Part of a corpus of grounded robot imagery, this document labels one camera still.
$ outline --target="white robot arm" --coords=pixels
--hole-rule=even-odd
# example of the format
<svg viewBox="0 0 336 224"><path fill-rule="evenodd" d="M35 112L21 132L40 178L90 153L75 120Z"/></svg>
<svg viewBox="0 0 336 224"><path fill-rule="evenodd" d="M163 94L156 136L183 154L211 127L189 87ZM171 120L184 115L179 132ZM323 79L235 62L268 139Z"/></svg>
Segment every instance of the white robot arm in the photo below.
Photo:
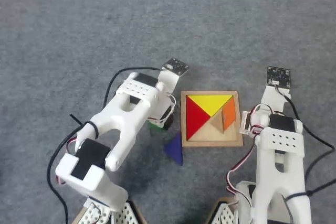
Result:
<svg viewBox="0 0 336 224"><path fill-rule="evenodd" d="M278 80L269 77L259 110L243 114L242 126L256 125L259 130L252 134L257 146L257 174L256 183L237 184L236 189L244 195L236 194L236 215L240 224L291 223L291 219L295 224L311 224L308 196L293 198L287 205L284 201L284 198L306 190L303 127L301 121L282 113L287 102L283 95L290 98L289 72L273 67L268 70L288 75L288 83L287 87L286 82L285 85L281 83L283 76L278 76Z"/></svg>
<svg viewBox="0 0 336 224"><path fill-rule="evenodd" d="M187 70L186 64L172 58L163 65L158 78L131 73L104 109L78 131L76 154L63 156L56 167L56 175L111 211L121 210L128 193L112 183L105 170L118 170L147 120L158 127L169 124L176 104L171 93L179 77ZM120 131L113 149L96 141L100 135L113 129Z"/></svg>

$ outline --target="puzzle board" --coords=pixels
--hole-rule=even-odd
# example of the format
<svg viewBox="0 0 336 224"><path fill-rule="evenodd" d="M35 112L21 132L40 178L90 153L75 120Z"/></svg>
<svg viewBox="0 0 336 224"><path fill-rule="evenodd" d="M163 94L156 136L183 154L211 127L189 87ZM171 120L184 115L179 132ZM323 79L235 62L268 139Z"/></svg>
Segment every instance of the puzzle board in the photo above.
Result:
<svg viewBox="0 0 336 224"><path fill-rule="evenodd" d="M182 91L183 147L242 146L237 91Z"/></svg>

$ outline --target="red and white wire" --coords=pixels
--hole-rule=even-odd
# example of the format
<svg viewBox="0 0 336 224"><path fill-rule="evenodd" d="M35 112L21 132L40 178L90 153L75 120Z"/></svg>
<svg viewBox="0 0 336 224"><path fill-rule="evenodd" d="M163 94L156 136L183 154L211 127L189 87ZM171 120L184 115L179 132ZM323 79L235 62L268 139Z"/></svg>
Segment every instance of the red and white wire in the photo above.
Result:
<svg viewBox="0 0 336 224"><path fill-rule="evenodd" d="M230 181L230 174L232 172L237 171L242 165L243 163L245 163L245 161L250 157L251 153L253 152L254 149L254 144L255 144L255 139L256 136L259 135L260 133L256 133L254 138L253 138L253 143L252 146L250 148L250 150L248 151L248 153L236 164L234 165L226 174L226 182L228 184L228 186L226 187L226 190L230 193L232 193L233 195L236 195L237 193L241 194L249 203L250 206L252 206L252 202L249 199L249 197L247 197L242 191L239 191L236 187L234 187Z"/></svg>
<svg viewBox="0 0 336 224"><path fill-rule="evenodd" d="M264 104L264 103L260 103L260 104L255 105L255 106L252 108L252 110L250 111L250 116L252 116L252 115L254 114L254 112L256 112L257 109L260 108L262 105L263 105L263 106L266 106L266 107L269 109L269 111L273 114L273 110L272 110L272 108L271 108L269 105Z"/></svg>
<svg viewBox="0 0 336 224"><path fill-rule="evenodd" d="M56 175L56 182L58 185L63 186L66 184L65 181L62 181L57 175Z"/></svg>
<svg viewBox="0 0 336 224"><path fill-rule="evenodd" d="M66 153L70 153L70 151L69 151L69 144L75 142L76 139L77 139L77 137L73 137L73 138L69 139L69 141L67 142L67 144L66 144L66 146L65 146L65 151L66 151Z"/></svg>

